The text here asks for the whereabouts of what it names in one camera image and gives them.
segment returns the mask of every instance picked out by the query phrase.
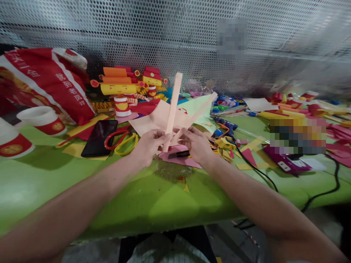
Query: blue glue gun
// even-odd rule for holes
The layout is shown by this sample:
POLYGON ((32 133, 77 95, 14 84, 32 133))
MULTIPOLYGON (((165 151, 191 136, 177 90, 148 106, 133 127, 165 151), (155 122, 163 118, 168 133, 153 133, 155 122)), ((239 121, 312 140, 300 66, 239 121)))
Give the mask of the blue glue gun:
POLYGON ((236 124, 233 124, 233 123, 231 123, 229 121, 226 121, 225 119, 221 119, 221 118, 218 118, 218 117, 212 117, 212 118, 213 118, 213 120, 215 122, 223 124, 224 126, 229 128, 228 136, 230 136, 232 138, 234 137, 233 131, 235 131, 236 128, 238 127, 236 124))

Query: plastic bag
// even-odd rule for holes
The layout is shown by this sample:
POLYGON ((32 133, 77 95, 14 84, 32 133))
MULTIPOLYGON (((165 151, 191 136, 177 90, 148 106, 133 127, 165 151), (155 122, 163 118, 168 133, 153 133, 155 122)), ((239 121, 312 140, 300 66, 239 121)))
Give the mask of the plastic bag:
POLYGON ((0 93, 29 107, 50 106, 67 124, 91 119, 85 95, 87 60, 62 48, 15 49, 0 56, 0 93))

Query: scissors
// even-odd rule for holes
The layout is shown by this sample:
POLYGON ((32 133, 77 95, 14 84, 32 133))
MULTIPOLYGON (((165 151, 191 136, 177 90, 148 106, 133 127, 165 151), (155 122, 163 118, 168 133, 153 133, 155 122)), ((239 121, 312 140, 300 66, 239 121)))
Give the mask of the scissors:
POLYGON ((126 155, 126 154, 129 154, 134 148, 135 146, 137 145, 139 141, 139 137, 138 135, 136 134, 136 131, 134 129, 130 129, 130 125, 127 125, 127 126, 124 126, 124 127, 120 127, 118 128, 115 132, 111 133, 105 140, 105 148, 107 150, 114 150, 115 154, 118 154, 118 155, 126 155), (132 136, 129 137, 128 139, 124 139, 126 137, 126 135, 128 133, 131 133, 132 136), (116 135, 119 135, 119 134, 123 134, 123 136, 119 139, 119 141, 114 145, 114 146, 108 146, 108 141, 116 136, 116 135), (135 138, 135 142, 134 142, 134 145, 133 147, 126 151, 126 152, 119 152, 118 150, 122 147, 122 145, 126 144, 127 142, 133 140, 135 138))

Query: yellow scissors handle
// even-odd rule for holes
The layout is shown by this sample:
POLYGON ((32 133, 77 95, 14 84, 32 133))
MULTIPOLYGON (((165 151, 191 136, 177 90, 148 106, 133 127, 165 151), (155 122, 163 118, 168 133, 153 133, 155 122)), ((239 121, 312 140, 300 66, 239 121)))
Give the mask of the yellow scissors handle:
POLYGON ((136 133, 133 133, 131 137, 129 137, 128 139, 124 140, 124 141, 121 142, 119 145, 117 145, 117 147, 114 149, 114 153, 115 153, 115 154, 118 154, 118 155, 126 155, 126 154, 129 154, 129 153, 135 148, 135 146, 137 145, 138 141, 139 141, 138 135, 137 135, 136 133), (132 140, 132 139, 134 139, 134 138, 135 138, 135 142, 134 142, 133 147, 132 147, 130 150, 128 150, 128 151, 126 151, 126 152, 118 152, 118 150, 120 149, 120 147, 121 147, 122 145, 126 144, 127 142, 129 142, 130 140, 132 140))

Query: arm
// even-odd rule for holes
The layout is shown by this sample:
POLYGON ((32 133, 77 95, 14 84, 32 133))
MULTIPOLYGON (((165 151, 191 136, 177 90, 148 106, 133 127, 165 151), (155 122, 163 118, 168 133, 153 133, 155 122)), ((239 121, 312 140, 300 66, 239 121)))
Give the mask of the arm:
POLYGON ((190 155, 268 236, 277 262, 347 262, 341 251, 283 196, 215 155, 203 133, 183 130, 190 155))
POLYGON ((160 130, 144 134, 132 153, 51 199, 0 239, 2 262, 48 262, 62 256, 102 207, 170 139, 160 130))

